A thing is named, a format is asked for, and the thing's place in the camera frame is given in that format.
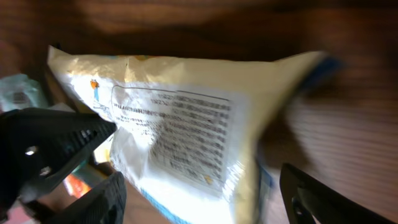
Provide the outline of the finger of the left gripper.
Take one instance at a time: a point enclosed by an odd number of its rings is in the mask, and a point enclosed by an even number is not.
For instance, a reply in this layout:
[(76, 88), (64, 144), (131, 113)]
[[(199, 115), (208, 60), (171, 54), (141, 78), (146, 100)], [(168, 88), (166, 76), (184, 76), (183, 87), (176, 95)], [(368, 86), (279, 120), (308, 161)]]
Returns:
[(1, 115), (1, 212), (49, 194), (110, 137), (97, 114), (26, 108)]

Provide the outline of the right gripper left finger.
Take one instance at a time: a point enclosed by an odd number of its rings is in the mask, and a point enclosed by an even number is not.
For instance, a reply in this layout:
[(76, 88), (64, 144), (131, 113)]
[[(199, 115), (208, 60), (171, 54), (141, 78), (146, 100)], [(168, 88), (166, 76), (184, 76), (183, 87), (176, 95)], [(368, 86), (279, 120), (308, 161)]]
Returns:
[(45, 224), (123, 224), (127, 191), (124, 176), (115, 172)]

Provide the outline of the orange small snack pack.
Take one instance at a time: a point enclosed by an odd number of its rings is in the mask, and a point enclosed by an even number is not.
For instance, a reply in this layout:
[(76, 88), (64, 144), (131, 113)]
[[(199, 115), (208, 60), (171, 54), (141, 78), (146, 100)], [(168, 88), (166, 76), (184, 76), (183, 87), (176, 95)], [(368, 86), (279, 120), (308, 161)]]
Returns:
[(81, 198), (91, 190), (91, 187), (73, 174), (69, 174), (63, 184), (69, 195)]

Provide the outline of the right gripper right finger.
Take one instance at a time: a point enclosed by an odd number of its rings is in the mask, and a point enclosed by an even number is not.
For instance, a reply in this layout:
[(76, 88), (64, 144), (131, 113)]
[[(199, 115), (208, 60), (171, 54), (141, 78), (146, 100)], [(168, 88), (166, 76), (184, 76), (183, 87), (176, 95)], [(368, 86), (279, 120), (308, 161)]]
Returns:
[(282, 166), (279, 185), (290, 223), (394, 223), (289, 163)]

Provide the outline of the large white snack bag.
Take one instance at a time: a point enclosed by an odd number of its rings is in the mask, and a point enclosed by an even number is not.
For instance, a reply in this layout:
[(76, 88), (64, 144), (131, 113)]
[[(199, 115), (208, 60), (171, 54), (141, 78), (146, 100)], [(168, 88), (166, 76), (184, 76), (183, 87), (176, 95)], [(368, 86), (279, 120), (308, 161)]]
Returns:
[(77, 107), (117, 125), (114, 168), (168, 220), (259, 223), (259, 137), (332, 60), (318, 51), (238, 62), (49, 47), (47, 64)]

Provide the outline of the small teal tissue pack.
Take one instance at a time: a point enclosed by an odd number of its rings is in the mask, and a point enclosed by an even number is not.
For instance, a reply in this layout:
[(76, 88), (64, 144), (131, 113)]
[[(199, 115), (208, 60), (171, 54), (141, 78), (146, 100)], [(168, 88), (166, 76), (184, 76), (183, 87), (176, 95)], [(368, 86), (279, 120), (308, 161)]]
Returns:
[(107, 176), (95, 169), (88, 162), (82, 162), (74, 171), (73, 175), (84, 181), (89, 187), (93, 188), (107, 179)]

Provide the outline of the teal white tissue pack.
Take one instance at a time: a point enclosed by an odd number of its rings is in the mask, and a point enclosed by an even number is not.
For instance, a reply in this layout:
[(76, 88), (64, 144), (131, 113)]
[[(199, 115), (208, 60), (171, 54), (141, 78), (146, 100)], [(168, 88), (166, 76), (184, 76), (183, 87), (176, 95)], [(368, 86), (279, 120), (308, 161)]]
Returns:
[(24, 108), (47, 108), (48, 101), (39, 82), (25, 74), (1, 78), (1, 112)]

